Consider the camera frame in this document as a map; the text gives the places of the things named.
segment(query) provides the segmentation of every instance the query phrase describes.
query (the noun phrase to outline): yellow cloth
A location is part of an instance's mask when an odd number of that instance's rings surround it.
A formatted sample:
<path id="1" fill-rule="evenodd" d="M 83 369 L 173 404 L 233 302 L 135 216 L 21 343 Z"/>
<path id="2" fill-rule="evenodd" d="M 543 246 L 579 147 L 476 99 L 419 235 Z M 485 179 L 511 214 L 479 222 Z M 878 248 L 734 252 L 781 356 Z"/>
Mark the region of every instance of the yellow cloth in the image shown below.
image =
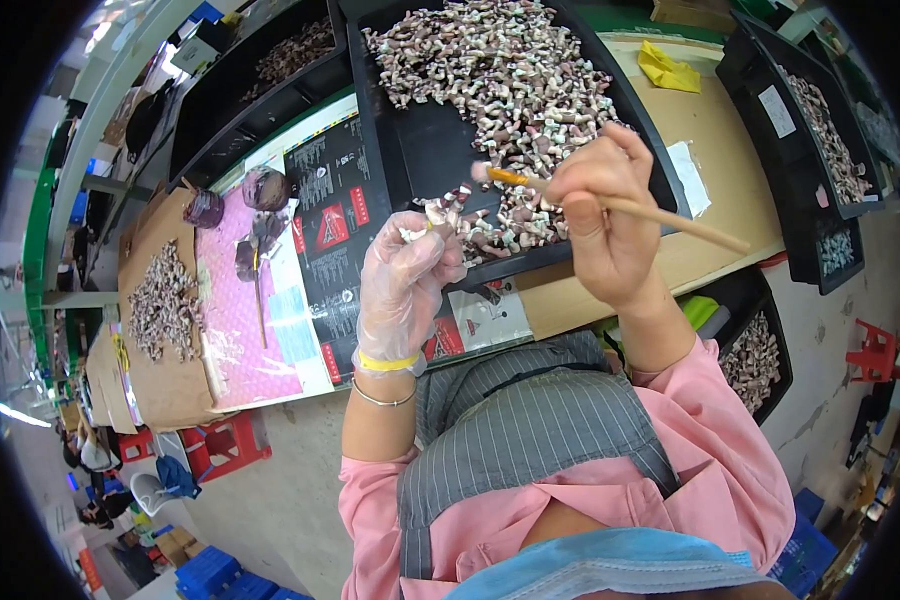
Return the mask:
<path id="1" fill-rule="evenodd" d="M 643 40 L 636 64 L 659 88 L 700 93 L 700 73 L 686 62 L 674 62 L 654 44 Z"/>

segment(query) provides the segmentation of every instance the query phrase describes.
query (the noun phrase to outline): red plastic stool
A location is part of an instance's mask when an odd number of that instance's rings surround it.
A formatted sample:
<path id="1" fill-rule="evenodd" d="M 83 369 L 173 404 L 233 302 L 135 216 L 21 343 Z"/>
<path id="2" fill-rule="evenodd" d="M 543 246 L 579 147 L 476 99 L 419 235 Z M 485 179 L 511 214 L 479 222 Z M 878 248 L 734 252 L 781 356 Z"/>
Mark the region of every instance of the red plastic stool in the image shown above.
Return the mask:
<path id="1" fill-rule="evenodd" d="M 151 456 L 156 456 L 154 451 L 154 434 L 150 429 L 141 429 L 133 435 L 120 436 L 120 461 L 132 463 Z"/>
<path id="2" fill-rule="evenodd" d="M 231 474 L 250 463 L 274 455 L 274 450 L 269 445 L 257 447 L 252 412 L 248 411 L 206 427 L 181 429 L 178 433 L 187 451 L 190 473 L 196 478 L 197 484 Z M 214 454 L 226 458 L 226 462 L 214 465 L 210 461 Z"/>
<path id="3" fill-rule="evenodd" d="M 866 330 L 864 347 L 859 352 L 848 352 L 846 362 L 860 367 L 860 377 L 850 381 L 883 382 L 890 381 L 897 357 L 897 339 L 889 331 L 874 327 L 857 318 L 857 325 Z"/>

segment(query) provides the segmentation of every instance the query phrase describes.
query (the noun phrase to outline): white paper label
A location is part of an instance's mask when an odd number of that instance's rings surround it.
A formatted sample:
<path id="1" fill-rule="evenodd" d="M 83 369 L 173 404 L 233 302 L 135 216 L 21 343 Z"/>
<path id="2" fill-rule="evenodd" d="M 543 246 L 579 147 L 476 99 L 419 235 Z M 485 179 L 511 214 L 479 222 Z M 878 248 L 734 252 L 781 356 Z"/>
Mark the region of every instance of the white paper label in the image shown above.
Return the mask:
<path id="1" fill-rule="evenodd" d="M 778 138 L 785 138 L 797 130 L 797 126 L 794 125 L 794 120 L 791 118 L 786 104 L 783 103 L 783 99 L 780 98 L 780 92 L 777 91 L 776 87 L 771 85 L 760 92 L 757 98 L 760 99 L 763 110 L 767 112 L 769 121 L 773 124 Z"/>

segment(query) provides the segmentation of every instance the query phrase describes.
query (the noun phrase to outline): woman's right hand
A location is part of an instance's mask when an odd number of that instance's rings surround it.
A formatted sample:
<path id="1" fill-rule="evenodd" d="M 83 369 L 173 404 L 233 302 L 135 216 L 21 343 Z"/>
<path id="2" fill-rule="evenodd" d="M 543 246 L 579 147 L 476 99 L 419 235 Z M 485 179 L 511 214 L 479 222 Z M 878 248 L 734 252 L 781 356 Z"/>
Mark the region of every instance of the woman's right hand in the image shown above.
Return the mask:
<path id="1" fill-rule="evenodd" d="M 548 196 L 562 200 L 576 278 L 618 312 L 639 303 L 660 246 L 660 225 L 606 211 L 597 196 L 655 209 L 648 188 L 653 166 L 654 156 L 639 134 L 608 123 L 600 137 L 559 165 L 547 189 Z"/>

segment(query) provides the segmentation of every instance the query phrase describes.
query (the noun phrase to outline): cardboard sheet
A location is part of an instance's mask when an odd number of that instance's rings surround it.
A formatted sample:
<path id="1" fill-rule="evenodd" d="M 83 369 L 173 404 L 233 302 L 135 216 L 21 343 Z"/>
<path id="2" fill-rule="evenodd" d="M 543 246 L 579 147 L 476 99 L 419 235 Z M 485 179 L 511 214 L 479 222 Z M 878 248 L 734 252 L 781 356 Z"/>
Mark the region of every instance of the cardboard sheet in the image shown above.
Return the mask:
<path id="1" fill-rule="evenodd" d="M 117 352 L 110 339 L 108 323 L 100 326 L 94 342 L 90 344 L 86 363 L 87 383 L 93 403 L 90 418 L 95 426 L 111 426 L 117 433 L 134 434 L 131 409 L 127 406 L 123 373 L 117 361 Z"/>
<path id="2" fill-rule="evenodd" d="M 701 93 L 655 87 L 640 70 L 636 57 L 644 39 L 675 61 L 687 62 L 702 76 Z M 621 36 L 606 42 L 643 101 L 667 146 L 692 142 L 691 152 L 703 180 L 710 207 L 698 221 L 733 234 L 750 244 L 747 256 L 674 233 L 660 240 L 656 267 L 675 295 L 697 289 L 723 275 L 783 250 L 780 221 L 754 142 L 714 75 L 723 53 L 698 42 L 673 42 L 652 36 Z M 520 300 L 533 337 L 542 340 L 575 330 L 614 314 L 577 280 L 571 262 L 516 276 Z"/>
<path id="3" fill-rule="evenodd" d="M 130 332 L 133 289 L 143 282 L 144 272 L 152 257 L 163 245 L 176 239 L 177 253 L 187 271 L 197 276 L 194 256 L 194 228 L 183 222 L 183 208 L 190 193 L 177 188 L 171 194 L 152 198 L 140 217 L 120 235 L 120 267 L 117 275 L 120 290 L 120 323 L 126 333 L 123 340 L 130 361 L 130 380 L 144 423 L 155 431 L 180 429 L 208 424 L 220 416 L 207 412 L 213 407 L 213 396 L 207 384 L 204 362 L 199 358 L 180 363 L 171 347 L 157 363 L 144 355 Z M 193 348 L 201 355 L 200 334 L 192 331 Z"/>

